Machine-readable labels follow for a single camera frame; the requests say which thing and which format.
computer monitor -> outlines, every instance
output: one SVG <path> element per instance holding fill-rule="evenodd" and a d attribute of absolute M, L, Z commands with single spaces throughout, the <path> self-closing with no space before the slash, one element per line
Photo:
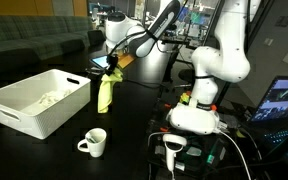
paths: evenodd
<path fill-rule="evenodd" d="M 288 76 L 277 76 L 262 98 L 251 122 L 288 120 Z"/>

gray sofa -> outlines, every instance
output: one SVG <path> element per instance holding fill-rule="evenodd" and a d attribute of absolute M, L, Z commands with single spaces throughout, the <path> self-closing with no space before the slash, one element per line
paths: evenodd
<path fill-rule="evenodd" d="M 0 16 L 0 53 L 33 50 L 40 60 L 45 60 L 88 47 L 89 30 L 89 17 Z"/>

white storage bin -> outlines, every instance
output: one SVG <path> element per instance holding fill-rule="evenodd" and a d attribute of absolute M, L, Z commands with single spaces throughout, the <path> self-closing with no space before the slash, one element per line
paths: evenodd
<path fill-rule="evenodd" d="M 0 88 L 0 123 L 45 139 L 84 107 L 90 94 L 89 79 L 53 69 Z"/>

white mug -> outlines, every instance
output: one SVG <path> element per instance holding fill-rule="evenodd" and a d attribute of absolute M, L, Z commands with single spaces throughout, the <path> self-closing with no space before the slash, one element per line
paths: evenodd
<path fill-rule="evenodd" d="M 101 128 L 94 128 L 85 134 L 85 139 L 77 144 L 78 150 L 88 152 L 92 157 L 100 157 L 105 149 L 106 132 Z"/>

black table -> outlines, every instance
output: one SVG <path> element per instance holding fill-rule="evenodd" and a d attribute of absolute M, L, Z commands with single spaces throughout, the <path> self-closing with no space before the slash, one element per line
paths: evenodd
<path fill-rule="evenodd" d="M 88 59 L 104 55 L 104 45 L 51 58 L 25 68 L 0 74 L 0 88 L 49 69 L 85 76 Z M 160 45 L 171 49 L 171 45 Z M 124 78 L 160 83 L 169 54 L 156 48 L 124 70 Z M 0 179 L 146 179 L 145 129 L 158 95 L 156 88 L 116 83 L 112 111 L 97 113 L 97 83 L 92 82 L 91 102 L 45 140 L 39 140 L 0 124 Z M 80 152 L 77 143 L 85 133 L 100 127 L 108 138 L 103 156 Z"/>

